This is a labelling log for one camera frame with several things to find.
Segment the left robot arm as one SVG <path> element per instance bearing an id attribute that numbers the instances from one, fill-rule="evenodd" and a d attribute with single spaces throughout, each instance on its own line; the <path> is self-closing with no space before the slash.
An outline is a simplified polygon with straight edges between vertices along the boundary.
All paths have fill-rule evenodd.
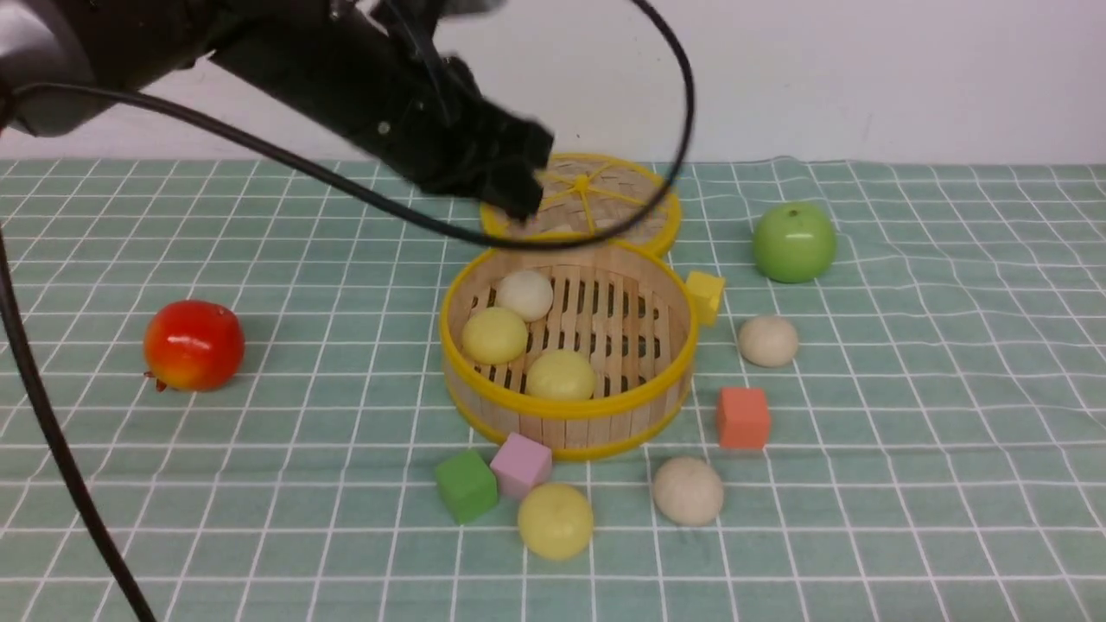
<path id="1" fill-rule="evenodd" d="M 426 194 L 538 212 L 552 134 L 487 101 L 432 44 L 445 4 L 379 1 L 4 1 L 3 91 L 139 92 L 210 60 Z"/>

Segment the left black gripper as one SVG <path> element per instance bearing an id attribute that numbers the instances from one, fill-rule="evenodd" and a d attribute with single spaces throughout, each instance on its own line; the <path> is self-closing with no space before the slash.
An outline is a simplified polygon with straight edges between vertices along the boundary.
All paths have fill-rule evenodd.
<path id="1" fill-rule="evenodd" d="M 553 135 L 430 74 L 349 1 L 225 1 L 211 62 L 379 159 L 426 194 L 538 215 Z"/>

